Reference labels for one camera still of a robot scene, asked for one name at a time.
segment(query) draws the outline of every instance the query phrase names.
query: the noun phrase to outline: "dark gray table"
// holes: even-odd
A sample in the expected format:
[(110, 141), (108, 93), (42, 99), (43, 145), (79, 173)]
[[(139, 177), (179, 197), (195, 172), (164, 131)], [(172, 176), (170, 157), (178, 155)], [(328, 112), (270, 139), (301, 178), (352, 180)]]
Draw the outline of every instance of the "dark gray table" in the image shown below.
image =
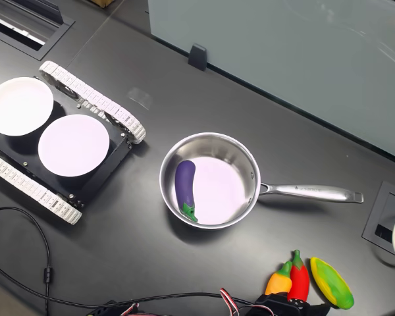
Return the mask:
[[(351, 310), (330, 315), (395, 315), (395, 257), (361, 237), (381, 182), (395, 184), (395, 163), (215, 72), (190, 67), (183, 56), (132, 28), (129, 4), (125, 1), (107, 18), (106, 11), (82, 1), (63, 3), (68, 9), (79, 6), (72, 11), (76, 28), (44, 60), (67, 66), (123, 104), (146, 127), (145, 142), (132, 150), (76, 226), (0, 182), (0, 207), (31, 210), (49, 238), (55, 268), (51, 295), (104, 303), (224, 287), (254, 300), (279, 263), (300, 249), (306, 258), (317, 256), (333, 265), (354, 293)], [(0, 42), (0, 83), (38, 74), (39, 65)], [(128, 98), (132, 88), (152, 97), (147, 109)], [(268, 183), (341, 186), (363, 192), (365, 203), (267, 196), (229, 229), (189, 229), (165, 207), (158, 176), (166, 152), (197, 132), (220, 132), (241, 141)], [(0, 214), (0, 266), (38, 291), (43, 291), (42, 248), (26, 219), (10, 211)], [(0, 285), (42, 312), (40, 299), (1, 277)], [(309, 302), (322, 302), (313, 288)], [(210, 298), (144, 306), (175, 315), (227, 314), (221, 300)], [(51, 312), (87, 311), (52, 303)]]

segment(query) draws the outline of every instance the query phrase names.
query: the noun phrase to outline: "white bowl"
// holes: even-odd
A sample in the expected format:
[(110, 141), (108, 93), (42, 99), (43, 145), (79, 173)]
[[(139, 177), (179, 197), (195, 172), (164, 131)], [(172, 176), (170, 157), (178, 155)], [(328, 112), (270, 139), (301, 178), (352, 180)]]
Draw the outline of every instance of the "white bowl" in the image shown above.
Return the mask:
[(59, 176), (82, 176), (99, 166), (110, 146), (107, 129), (88, 115), (68, 115), (52, 122), (41, 135), (38, 155)]
[(42, 81), (15, 78), (0, 85), (0, 133), (21, 136), (44, 125), (53, 111), (53, 93)]

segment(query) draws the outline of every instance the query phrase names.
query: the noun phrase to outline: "toy eggplant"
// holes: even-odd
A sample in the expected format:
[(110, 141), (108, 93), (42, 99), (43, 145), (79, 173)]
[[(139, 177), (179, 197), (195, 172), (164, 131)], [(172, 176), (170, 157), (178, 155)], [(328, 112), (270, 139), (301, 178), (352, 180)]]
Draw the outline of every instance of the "toy eggplant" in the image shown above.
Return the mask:
[(176, 188), (177, 204), (180, 212), (197, 222), (195, 217), (195, 202), (193, 199), (193, 180), (196, 166), (190, 160), (182, 161), (176, 169), (174, 185)]

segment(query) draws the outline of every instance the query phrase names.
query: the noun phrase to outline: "stainless steel saucepan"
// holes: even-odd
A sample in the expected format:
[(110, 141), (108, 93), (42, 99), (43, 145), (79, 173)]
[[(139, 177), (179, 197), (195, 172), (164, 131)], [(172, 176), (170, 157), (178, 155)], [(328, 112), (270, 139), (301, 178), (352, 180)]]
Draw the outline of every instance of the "stainless steel saucepan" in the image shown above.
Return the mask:
[[(178, 206), (176, 170), (183, 161), (191, 161), (196, 166), (191, 194), (197, 222), (185, 216)], [(333, 186), (262, 183), (259, 167), (250, 151), (234, 138), (218, 133), (195, 134), (174, 145), (164, 158), (159, 185), (174, 215), (204, 229), (224, 228), (241, 221), (253, 209), (257, 198), (265, 194), (363, 203), (363, 194)]]

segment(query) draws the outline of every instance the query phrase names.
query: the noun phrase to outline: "black cable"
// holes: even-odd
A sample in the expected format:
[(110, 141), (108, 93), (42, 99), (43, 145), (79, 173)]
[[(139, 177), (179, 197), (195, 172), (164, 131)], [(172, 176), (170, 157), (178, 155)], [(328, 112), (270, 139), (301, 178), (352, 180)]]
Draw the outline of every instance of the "black cable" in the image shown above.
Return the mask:
[[(41, 234), (41, 237), (44, 240), (45, 248), (47, 249), (47, 267), (50, 268), (50, 251), (49, 251), (47, 238), (45, 237), (40, 225), (35, 220), (35, 218), (33, 218), (33, 216), (31, 216), (26, 211), (19, 209), (17, 207), (0, 207), (0, 211), (2, 211), (4, 209), (12, 209), (15, 211), (19, 211), (19, 212), (25, 214), (27, 217), (29, 217), (32, 222), (34, 222), (35, 226), (37, 227), (37, 229), (39, 230), (39, 232)], [(48, 288), (49, 288), (48, 286), (46, 286), (46, 294), (43, 295), (43, 294), (36, 292), (35, 290), (27, 287), (26, 285), (23, 285), (19, 281), (15, 280), (13, 277), (8, 275), (2, 269), (0, 269), (0, 274), (3, 275), (5, 278), (7, 278), (12, 283), (14, 283), (15, 285), (19, 286), (21, 289), (39, 297), (39, 298), (45, 299), (47, 307), (48, 307), (48, 304), (47, 304), (48, 301), (63, 304), (63, 305), (68, 305), (68, 306), (72, 306), (72, 307), (97, 309), (97, 308), (104, 308), (104, 307), (120, 307), (120, 306), (124, 306), (124, 305), (132, 305), (133, 303), (143, 303), (143, 302), (156, 301), (156, 300), (167, 300), (167, 299), (171, 299), (171, 298), (191, 298), (191, 297), (222, 298), (222, 296), (220, 294), (207, 293), (207, 292), (192, 292), (192, 293), (179, 293), (179, 294), (170, 294), (170, 295), (151, 296), (148, 298), (139, 298), (136, 300), (128, 300), (128, 301), (124, 301), (124, 302), (102, 304), (102, 305), (87, 305), (87, 304), (82, 304), (82, 303), (60, 300), (58, 298), (52, 298), (51, 296), (48, 296), (48, 293), (47, 293)], [(232, 298), (232, 299), (240, 304), (244, 304), (244, 305), (251, 305), (252, 304), (251, 302), (242, 300), (240, 298)]]
[[(19, 209), (17, 207), (12, 207), (12, 206), (0, 207), (0, 211), (6, 210), (6, 209), (11, 209), (13, 211), (21, 212), (22, 214), (27, 216), (35, 224), (35, 227), (38, 229), (39, 233), (41, 234), (42, 240), (44, 241), (45, 250), (47, 252), (47, 268), (46, 269), (51, 269), (50, 247), (48, 246), (47, 238), (45, 237), (45, 234), (44, 234), (43, 230), (41, 229), (40, 225), (38, 224), (38, 222), (35, 220), (35, 218), (33, 218), (33, 216), (31, 214), (29, 214), (28, 212), (24, 211), (23, 209)], [(44, 295), (44, 299), (45, 299), (45, 316), (49, 315), (48, 295), (49, 295), (49, 282), (46, 282), (45, 283), (45, 295)]]

